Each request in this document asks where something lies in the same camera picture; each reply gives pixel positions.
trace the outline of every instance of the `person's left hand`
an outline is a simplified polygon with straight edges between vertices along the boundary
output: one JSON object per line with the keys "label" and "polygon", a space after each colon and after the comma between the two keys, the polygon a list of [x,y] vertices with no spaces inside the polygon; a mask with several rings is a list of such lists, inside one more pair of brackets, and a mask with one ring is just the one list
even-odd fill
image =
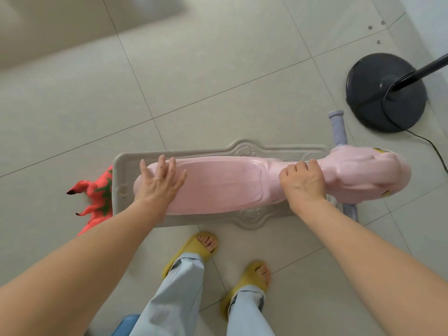
{"label": "person's left hand", "polygon": [[173,184],[176,174],[176,159],[172,157],[167,166],[165,156],[161,155],[154,177],[149,173],[143,159],[140,162],[140,172],[142,181],[135,195],[134,203],[149,209],[151,214],[154,214],[156,223],[162,222],[168,205],[174,200],[187,178],[187,171],[183,170],[180,178]]}

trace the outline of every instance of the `cable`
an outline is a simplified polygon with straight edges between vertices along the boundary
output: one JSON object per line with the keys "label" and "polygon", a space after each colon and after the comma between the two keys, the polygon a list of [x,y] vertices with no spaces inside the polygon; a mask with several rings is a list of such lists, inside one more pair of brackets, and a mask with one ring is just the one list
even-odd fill
{"label": "cable", "polygon": [[393,84],[391,84],[391,86],[387,89],[385,95],[384,95],[383,98],[381,99],[381,111],[383,112],[383,114],[384,114],[384,116],[387,118],[387,120],[389,120],[389,122],[390,122],[391,124],[393,124],[394,126],[396,126],[397,128],[399,128],[400,130],[409,132],[410,134],[412,134],[412,135],[414,135],[414,136],[416,136],[416,137],[419,137],[420,139],[426,140],[428,143],[430,143],[431,146],[434,148],[434,151],[437,153],[437,156],[439,157],[440,162],[442,163],[442,165],[443,165],[443,167],[444,167],[444,169],[445,169],[445,172],[448,174],[448,168],[447,168],[447,166],[445,165],[445,161],[444,161],[444,159],[442,158],[442,156],[440,155],[439,150],[437,149],[437,147],[435,147],[435,145],[432,143],[432,141],[429,140],[429,139],[426,139],[426,138],[424,138],[424,137],[422,137],[422,136],[420,136],[420,135],[418,135],[418,134],[415,134],[415,133],[411,132],[409,129],[404,129],[404,128],[402,128],[399,124],[397,124],[395,121],[393,121],[391,118],[389,118],[388,114],[387,114],[386,111],[384,110],[384,101],[386,100],[386,97],[388,96],[388,94],[389,94],[390,90],[392,89],[392,87],[395,86],[397,83],[399,83],[401,80],[403,80],[405,77],[409,76],[409,75],[412,74],[412,73],[414,73],[414,72],[410,72],[410,73],[408,73],[408,74],[403,75],[402,77],[398,78]]}

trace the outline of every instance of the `light blue jeans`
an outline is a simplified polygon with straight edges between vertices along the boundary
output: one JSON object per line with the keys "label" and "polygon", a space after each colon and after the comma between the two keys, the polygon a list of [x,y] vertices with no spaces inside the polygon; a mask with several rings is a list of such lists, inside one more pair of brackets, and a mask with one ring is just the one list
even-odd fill
{"label": "light blue jeans", "polygon": [[[130,336],[193,336],[202,295],[204,261],[184,253],[138,319]],[[261,310],[264,291],[247,285],[232,298],[227,336],[274,336]]]}

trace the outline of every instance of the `lamp base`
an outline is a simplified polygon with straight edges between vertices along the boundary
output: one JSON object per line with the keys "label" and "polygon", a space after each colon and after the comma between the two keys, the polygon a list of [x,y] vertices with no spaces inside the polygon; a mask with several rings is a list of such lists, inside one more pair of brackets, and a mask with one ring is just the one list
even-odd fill
{"label": "lamp base", "polygon": [[390,92],[384,99],[384,111],[402,129],[392,124],[381,109],[381,99],[389,87],[403,75],[415,71],[406,60],[388,53],[375,53],[358,61],[347,76],[347,103],[356,118],[369,129],[401,132],[421,118],[428,100],[422,80]]}

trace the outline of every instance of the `open-toe slipper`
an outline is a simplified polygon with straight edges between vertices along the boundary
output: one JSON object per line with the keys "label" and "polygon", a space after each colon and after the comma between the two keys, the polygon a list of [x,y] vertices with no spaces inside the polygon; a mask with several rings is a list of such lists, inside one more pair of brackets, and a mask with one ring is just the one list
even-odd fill
{"label": "open-toe slipper", "polygon": [[172,265],[176,261],[176,259],[179,258],[179,256],[185,252],[191,252],[193,254],[198,254],[201,256],[201,258],[206,262],[212,254],[216,252],[216,248],[213,249],[212,252],[209,252],[204,245],[201,244],[200,241],[198,241],[198,236],[207,236],[213,238],[215,241],[218,241],[218,238],[211,233],[211,232],[198,232],[194,234],[190,239],[188,239],[185,244],[182,246],[182,248],[179,249],[179,251],[174,255],[174,257],[168,262],[168,264],[165,266],[165,269],[162,272],[162,278],[165,278],[168,275],[168,272],[171,270]]}
{"label": "open-toe slipper", "polygon": [[263,283],[260,276],[255,272],[255,270],[263,265],[266,265],[266,263],[263,261],[254,261],[249,264],[248,267],[244,270],[243,277],[241,277],[237,286],[229,291],[227,295],[225,295],[225,297],[221,300],[221,312],[226,319],[228,318],[228,307],[230,306],[230,302],[242,287],[246,285],[255,285],[256,287],[259,287],[261,290],[266,292],[267,285]]}

